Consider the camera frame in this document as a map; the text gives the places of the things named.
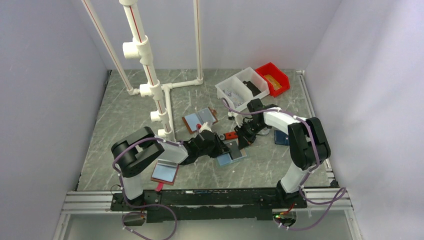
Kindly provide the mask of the grey credit card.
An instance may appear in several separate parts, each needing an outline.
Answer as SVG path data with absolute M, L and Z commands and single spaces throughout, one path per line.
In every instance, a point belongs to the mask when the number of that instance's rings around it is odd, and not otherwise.
M 243 157 L 241 150 L 239 149 L 238 142 L 236 140 L 229 141 L 225 144 L 229 149 L 229 155 L 232 160 L 237 160 Z

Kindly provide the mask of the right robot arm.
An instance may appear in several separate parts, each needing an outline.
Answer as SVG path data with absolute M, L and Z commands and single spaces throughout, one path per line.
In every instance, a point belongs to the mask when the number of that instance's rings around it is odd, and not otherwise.
M 300 194 L 308 177 L 331 155 L 331 149 L 321 121 L 317 117 L 304 118 L 282 110 L 275 104 L 264 105 L 256 98 L 247 104 L 235 127 L 240 149 L 252 145 L 263 129 L 274 128 L 285 133 L 292 160 L 286 174 L 276 184 L 276 203 L 289 207 Z

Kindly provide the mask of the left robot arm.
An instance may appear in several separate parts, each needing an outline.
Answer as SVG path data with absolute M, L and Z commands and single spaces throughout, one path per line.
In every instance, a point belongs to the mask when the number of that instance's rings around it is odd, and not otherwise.
M 202 156 L 216 158 L 229 152 L 217 133 L 208 128 L 199 129 L 189 140 L 174 142 L 160 138 L 145 126 L 111 147 L 112 168 L 118 173 L 123 188 L 123 202 L 131 210 L 139 209 L 144 203 L 141 173 L 154 161 L 185 166 Z

